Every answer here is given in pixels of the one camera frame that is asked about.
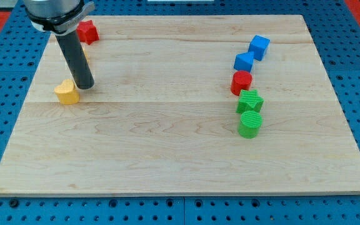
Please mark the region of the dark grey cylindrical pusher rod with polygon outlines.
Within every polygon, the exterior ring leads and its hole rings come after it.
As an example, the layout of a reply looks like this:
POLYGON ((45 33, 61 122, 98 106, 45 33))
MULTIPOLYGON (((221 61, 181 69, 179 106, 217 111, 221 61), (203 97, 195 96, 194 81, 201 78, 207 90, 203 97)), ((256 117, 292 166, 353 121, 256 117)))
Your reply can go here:
POLYGON ((76 86, 79 89, 92 88, 94 86, 94 78, 77 32, 73 31, 65 36, 56 36, 56 39, 76 86))

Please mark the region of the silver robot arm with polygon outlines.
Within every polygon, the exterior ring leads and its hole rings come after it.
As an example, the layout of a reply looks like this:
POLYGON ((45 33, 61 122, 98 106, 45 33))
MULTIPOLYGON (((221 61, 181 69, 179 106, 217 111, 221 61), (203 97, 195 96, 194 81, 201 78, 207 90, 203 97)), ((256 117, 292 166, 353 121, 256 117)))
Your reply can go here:
POLYGON ((24 0, 24 7, 35 29, 55 35, 76 86, 79 89, 92 88, 94 78, 76 29, 95 10, 94 2, 24 0))

